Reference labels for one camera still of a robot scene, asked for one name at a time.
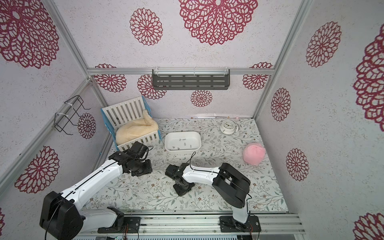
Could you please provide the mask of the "white plastic storage box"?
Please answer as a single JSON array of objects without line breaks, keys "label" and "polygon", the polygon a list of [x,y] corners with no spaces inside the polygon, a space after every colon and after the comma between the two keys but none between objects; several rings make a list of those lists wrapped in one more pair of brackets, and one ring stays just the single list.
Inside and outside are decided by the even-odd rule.
[{"label": "white plastic storage box", "polygon": [[165,137],[165,149],[171,154],[192,154],[201,146],[201,135],[198,132],[173,132]]}]

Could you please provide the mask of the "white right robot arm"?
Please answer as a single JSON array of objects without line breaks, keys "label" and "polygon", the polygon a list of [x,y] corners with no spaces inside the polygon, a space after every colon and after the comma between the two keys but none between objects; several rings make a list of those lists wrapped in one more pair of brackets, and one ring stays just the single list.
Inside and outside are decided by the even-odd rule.
[{"label": "white right robot arm", "polygon": [[173,188],[178,196],[190,192],[195,184],[211,186],[232,206],[235,223],[245,224],[248,221],[251,182],[230,164],[223,163],[215,168],[197,167],[190,163],[169,165],[165,174],[175,181]]}]

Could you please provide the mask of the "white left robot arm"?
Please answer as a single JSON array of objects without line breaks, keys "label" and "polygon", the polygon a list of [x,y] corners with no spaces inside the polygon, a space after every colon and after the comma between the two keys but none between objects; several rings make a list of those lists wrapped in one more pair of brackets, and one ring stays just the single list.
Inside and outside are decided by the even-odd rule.
[{"label": "white left robot arm", "polygon": [[79,233],[105,229],[126,231],[125,215],[114,207],[102,210],[84,210],[86,202],[110,181],[123,174],[140,177],[152,172],[148,153],[152,146],[135,142],[125,151],[116,151],[95,171],[73,186],[57,193],[47,194],[43,201],[40,227],[45,235],[57,240],[72,240]]}]

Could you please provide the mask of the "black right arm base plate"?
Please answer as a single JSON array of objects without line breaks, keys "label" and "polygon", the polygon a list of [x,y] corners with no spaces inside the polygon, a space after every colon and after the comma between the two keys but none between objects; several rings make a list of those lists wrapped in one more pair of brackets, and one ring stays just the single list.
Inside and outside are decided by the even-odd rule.
[{"label": "black right arm base plate", "polygon": [[233,217],[221,216],[219,225],[222,233],[259,233],[262,230],[256,215],[249,215],[244,224],[235,221]]}]

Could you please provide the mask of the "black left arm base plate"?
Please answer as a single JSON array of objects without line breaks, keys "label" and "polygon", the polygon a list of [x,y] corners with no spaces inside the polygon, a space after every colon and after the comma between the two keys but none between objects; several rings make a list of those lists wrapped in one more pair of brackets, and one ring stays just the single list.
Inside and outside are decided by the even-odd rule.
[{"label": "black left arm base plate", "polygon": [[141,217],[118,217],[115,223],[109,228],[99,228],[99,234],[134,234],[139,232]]}]

